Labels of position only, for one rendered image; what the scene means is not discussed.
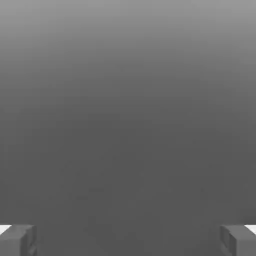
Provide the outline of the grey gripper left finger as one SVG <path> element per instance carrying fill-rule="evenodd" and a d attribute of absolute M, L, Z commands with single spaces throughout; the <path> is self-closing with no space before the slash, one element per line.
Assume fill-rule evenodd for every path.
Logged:
<path fill-rule="evenodd" d="M 0 224 L 0 256 L 38 256 L 37 226 Z"/>

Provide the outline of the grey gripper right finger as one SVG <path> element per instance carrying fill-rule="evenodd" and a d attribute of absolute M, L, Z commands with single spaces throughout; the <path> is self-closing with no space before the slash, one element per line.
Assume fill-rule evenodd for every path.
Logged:
<path fill-rule="evenodd" d="M 222 256 L 256 256 L 256 224 L 221 225 Z"/>

